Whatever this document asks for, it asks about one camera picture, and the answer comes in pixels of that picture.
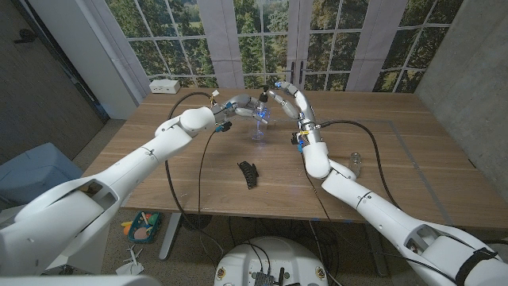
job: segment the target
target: gray wall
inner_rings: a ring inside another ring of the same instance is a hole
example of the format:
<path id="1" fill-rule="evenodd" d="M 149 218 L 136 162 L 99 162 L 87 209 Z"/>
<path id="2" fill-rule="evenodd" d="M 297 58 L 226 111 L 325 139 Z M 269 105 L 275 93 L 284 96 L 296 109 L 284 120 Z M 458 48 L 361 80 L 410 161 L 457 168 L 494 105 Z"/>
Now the gray wall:
<path id="1" fill-rule="evenodd" d="M 137 105 L 76 1 L 29 2 L 108 115 L 129 118 Z"/>
<path id="2" fill-rule="evenodd" d="M 415 94 L 508 201 L 506 0 L 464 0 Z"/>

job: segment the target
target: power strip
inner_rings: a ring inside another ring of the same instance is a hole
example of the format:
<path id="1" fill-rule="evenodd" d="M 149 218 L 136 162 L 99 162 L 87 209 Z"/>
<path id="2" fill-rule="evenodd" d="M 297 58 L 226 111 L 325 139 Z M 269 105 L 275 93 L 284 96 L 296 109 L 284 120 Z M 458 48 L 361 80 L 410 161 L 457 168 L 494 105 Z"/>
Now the power strip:
<path id="1" fill-rule="evenodd" d="M 172 79 L 156 79 L 150 83 L 152 93 L 168 93 L 175 94 L 180 89 L 178 80 Z"/>

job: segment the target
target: black object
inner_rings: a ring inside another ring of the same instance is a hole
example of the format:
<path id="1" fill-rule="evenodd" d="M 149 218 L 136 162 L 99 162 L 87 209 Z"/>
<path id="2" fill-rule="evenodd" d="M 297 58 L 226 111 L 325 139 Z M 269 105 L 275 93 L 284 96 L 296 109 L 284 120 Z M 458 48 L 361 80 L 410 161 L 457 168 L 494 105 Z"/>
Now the black object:
<path id="1" fill-rule="evenodd" d="M 221 131 L 222 132 L 228 131 L 229 129 L 231 129 L 232 125 L 233 124 L 231 122 L 226 122 L 226 123 L 222 124 L 222 130 Z"/>
<path id="2" fill-rule="evenodd" d="M 495 258 L 498 255 L 496 252 L 491 252 L 489 249 L 483 247 L 476 250 L 463 264 L 460 266 L 459 272 L 455 276 L 455 281 L 458 286 L 464 286 L 466 278 L 469 273 L 477 266 L 478 263 L 484 260 Z"/>
<path id="3" fill-rule="evenodd" d="M 296 133 L 293 133 L 293 137 L 291 138 L 292 145 L 298 145 L 298 138 L 296 137 Z"/>
<path id="4" fill-rule="evenodd" d="M 284 283 L 284 267 L 281 267 L 279 271 L 279 281 L 274 282 L 273 284 L 283 286 L 283 283 Z"/>
<path id="5" fill-rule="evenodd" d="M 260 101 L 261 102 L 268 102 L 268 95 L 267 95 L 267 91 L 268 91 L 268 85 L 263 85 L 263 92 L 260 94 Z"/>
<path id="6" fill-rule="evenodd" d="M 19 30 L 20 40 L 13 41 L 15 44 L 24 44 L 24 43 L 32 43 L 37 39 L 37 35 L 29 29 L 21 29 Z"/>
<path id="7" fill-rule="evenodd" d="M 251 166 L 247 161 L 243 161 L 238 164 L 238 167 L 240 167 L 240 170 L 244 173 L 248 189 L 250 190 L 251 187 L 257 186 L 257 177 L 259 177 L 260 174 L 257 173 L 256 166 L 254 164 Z"/>

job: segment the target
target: white robotic arm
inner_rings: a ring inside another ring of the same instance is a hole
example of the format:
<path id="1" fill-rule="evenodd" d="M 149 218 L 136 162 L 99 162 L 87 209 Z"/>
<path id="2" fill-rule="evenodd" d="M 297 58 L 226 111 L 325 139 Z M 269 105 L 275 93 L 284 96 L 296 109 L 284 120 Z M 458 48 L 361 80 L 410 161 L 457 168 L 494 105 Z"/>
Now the white robotic arm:
<path id="1" fill-rule="evenodd" d="M 319 133 L 320 126 L 315 122 L 305 95 L 290 83 L 277 83 L 276 86 L 294 96 L 301 111 L 298 141 L 303 145 L 307 172 L 314 178 L 325 179 L 321 185 L 323 189 L 357 210 L 409 259 L 410 266 L 425 282 L 429 285 L 506 284 L 508 265 L 479 239 L 455 227 L 410 217 L 358 184 L 351 170 L 329 160 L 326 143 Z"/>
<path id="2" fill-rule="evenodd" d="M 224 130 L 258 104 L 238 95 L 211 109 L 184 111 L 161 124 L 151 141 L 99 174 L 60 184 L 34 199 L 0 227 L 0 276 L 41 274 L 60 254 L 71 256 L 108 226 L 121 203 L 156 167 L 180 153 L 200 131 Z"/>

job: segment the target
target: table top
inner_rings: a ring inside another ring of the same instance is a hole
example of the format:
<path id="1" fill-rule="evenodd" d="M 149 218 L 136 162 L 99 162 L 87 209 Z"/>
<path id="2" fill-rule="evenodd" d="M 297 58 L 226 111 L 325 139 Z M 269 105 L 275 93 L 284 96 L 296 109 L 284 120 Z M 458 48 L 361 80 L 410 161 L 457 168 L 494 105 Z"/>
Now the table top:
<path id="1" fill-rule="evenodd" d="M 192 91 L 177 95 L 149 95 L 122 126 L 85 172 L 100 172 L 150 141 L 156 128 L 167 119 L 173 104 Z M 219 89 L 218 102 L 260 90 Z M 318 122 L 356 120 L 373 132 L 379 146 L 383 172 L 399 206 L 422 220 L 454 226 L 508 228 L 508 203 L 488 184 L 461 148 L 446 133 L 418 97 L 410 94 L 306 91 Z M 303 168 L 291 133 L 298 131 L 273 101 L 271 121 L 262 141 L 248 136 L 252 121 L 234 118 L 231 130 L 215 134 L 206 150 L 201 178 L 201 212 L 209 215 L 239 215 L 267 218 L 325 219 Z M 182 102 L 175 115 L 185 109 L 209 105 L 203 96 Z M 209 133 L 200 133 L 178 156 L 169 160 L 176 195 L 185 211 L 198 211 L 198 173 Z M 385 199 L 370 137 L 360 128 L 332 125 L 321 130 L 329 157 L 348 165 L 351 153 L 362 157 L 357 182 Z M 255 164 L 258 185 L 247 188 L 237 163 Z M 312 179 L 317 194 L 333 221 L 363 222 L 351 207 L 321 188 Z M 164 165 L 160 165 L 129 198 L 126 208 L 178 211 L 168 187 Z"/>

